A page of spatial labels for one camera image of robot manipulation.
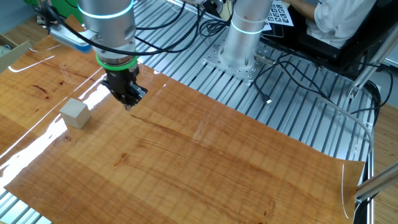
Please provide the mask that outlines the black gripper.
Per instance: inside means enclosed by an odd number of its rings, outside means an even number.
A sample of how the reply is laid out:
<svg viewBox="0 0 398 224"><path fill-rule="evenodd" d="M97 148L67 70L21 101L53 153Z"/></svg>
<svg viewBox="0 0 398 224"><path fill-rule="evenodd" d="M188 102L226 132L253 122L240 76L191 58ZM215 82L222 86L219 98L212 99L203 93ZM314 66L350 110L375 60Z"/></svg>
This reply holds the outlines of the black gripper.
<svg viewBox="0 0 398 224"><path fill-rule="evenodd" d="M101 82L124 107L130 110L147 93L147 89L136 85L136 77L139 73L137 65L123 70L106 69L106 77Z"/></svg>

